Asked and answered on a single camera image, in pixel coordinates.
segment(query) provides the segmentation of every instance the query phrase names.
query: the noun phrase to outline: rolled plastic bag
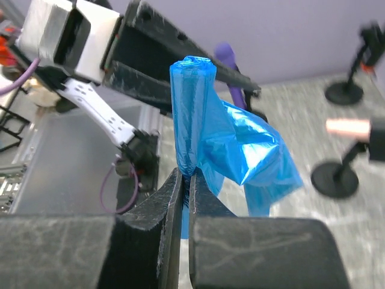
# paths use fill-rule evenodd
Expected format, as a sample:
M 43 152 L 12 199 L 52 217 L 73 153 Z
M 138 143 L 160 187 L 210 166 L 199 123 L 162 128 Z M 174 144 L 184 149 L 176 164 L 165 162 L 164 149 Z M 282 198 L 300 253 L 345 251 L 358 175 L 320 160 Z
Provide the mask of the rolled plastic bag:
M 216 196 L 224 177 L 244 185 L 252 217 L 268 216 L 274 202 L 303 185 L 280 134 L 218 97 L 216 72 L 209 59 L 193 56 L 170 67 L 176 161 L 186 182 L 182 238 L 188 238 L 189 180 L 197 167 Z

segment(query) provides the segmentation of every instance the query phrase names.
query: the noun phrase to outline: black round base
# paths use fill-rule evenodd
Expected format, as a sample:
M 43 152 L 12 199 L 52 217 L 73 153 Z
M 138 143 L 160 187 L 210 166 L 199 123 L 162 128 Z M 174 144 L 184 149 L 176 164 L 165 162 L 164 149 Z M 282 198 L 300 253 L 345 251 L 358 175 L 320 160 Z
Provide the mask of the black round base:
M 345 169 L 339 179 L 333 178 L 335 171 L 340 167 L 341 163 L 331 161 L 313 170 L 312 184 L 320 194 L 333 199 L 346 199 L 356 193 L 359 179 L 350 167 Z
M 358 104 L 363 96 L 363 90 L 357 84 L 352 84 L 348 90 L 345 89 L 346 82 L 334 83 L 325 91 L 326 99 L 336 105 Z
M 257 110 L 252 110 L 251 112 L 252 112 L 253 114 L 255 114 L 256 116 L 259 116 L 261 119 L 263 119 L 263 120 L 266 121 L 267 123 L 269 123 L 269 122 L 267 121 L 266 114 L 264 114 L 263 112 L 257 111 Z

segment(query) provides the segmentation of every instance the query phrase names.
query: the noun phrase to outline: gray floor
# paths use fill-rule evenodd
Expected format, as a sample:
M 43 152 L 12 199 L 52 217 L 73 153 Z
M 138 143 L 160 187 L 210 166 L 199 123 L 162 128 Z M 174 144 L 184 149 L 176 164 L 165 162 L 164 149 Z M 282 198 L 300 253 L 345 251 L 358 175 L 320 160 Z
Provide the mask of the gray floor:
M 324 199 L 310 183 L 312 167 L 324 158 L 339 158 L 351 141 L 327 135 L 328 117 L 385 116 L 385 100 L 371 80 L 361 76 L 364 101 L 354 108 L 338 108 L 326 102 L 324 87 L 339 78 L 318 78 L 301 82 L 263 86 L 262 99 L 253 106 L 266 112 L 270 124 L 285 139 L 303 177 L 304 188 L 293 193 L 272 209 L 272 216 L 312 217 L 324 221 L 334 233 L 353 289 L 385 288 L 385 170 L 368 164 L 362 156 L 354 164 L 360 178 L 360 190 L 353 198 L 335 202 Z M 228 93 L 220 94 L 230 100 Z M 28 117 L 35 107 L 23 98 L 14 105 L 16 112 Z M 6 142 L 0 134 L 0 141 Z M 16 150 L 0 155 L 0 164 L 8 164 Z M 159 183 L 176 167 L 173 123 L 164 119 Z M 220 199 L 237 215 L 246 216 L 247 207 L 241 187 L 226 180 Z M 181 246 L 180 288 L 191 288 L 188 279 L 188 245 Z

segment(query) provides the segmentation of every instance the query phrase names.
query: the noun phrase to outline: microphone stand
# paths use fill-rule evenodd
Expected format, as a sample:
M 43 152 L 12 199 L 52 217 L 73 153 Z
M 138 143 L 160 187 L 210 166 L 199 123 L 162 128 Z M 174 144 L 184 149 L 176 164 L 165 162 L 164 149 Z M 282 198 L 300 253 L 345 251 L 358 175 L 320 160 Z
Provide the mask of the microphone stand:
M 350 167 L 358 154 L 368 150 L 368 144 L 357 142 L 342 158 L 342 162 L 327 161 L 315 167 L 311 180 L 322 195 L 333 199 L 346 199 L 354 195 L 359 187 L 357 174 Z
M 325 91 L 326 99 L 332 104 L 347 106 L 361 101 L 363 89 L 354 83 L 353 77 L 358 71 L 368 45 L 364 44 L 357 53 L 356 59 L 348 75 L 348 81 L 337 82 L 329 86 Z

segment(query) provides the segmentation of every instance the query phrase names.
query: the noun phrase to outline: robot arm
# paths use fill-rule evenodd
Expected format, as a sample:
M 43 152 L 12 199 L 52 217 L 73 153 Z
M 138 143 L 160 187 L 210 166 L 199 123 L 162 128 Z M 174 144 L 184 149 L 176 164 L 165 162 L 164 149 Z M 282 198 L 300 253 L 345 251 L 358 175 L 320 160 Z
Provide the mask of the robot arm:
M 260 90 L 139 0 L 129 3 L 124 16 L 86 0 L 32 0 L 21 33 L 8 40 L 19 63 L 27 67 L 30 59 L 39 59 L 34 77 L 84 110 L 138 169 L 146 170 L 156 159 L 147 149 L 148 135 L 121 119 L 93 85 L 171 114 L 169 68 L 187 55 L 196 55 L 212 60 L 217 80 Z
M 249 91 L 259 86 L 220 63 L 144 1 L 133 0 L 125 15 L 93 2 L 32 0 L 16 55 L 41 59 L 66 76 L 118 91 L 171 114 L 170 66 L 187 55 L 207 57 L 217 67 L 217 80 Z M 41 83 L 57 90 L 55 79 Z

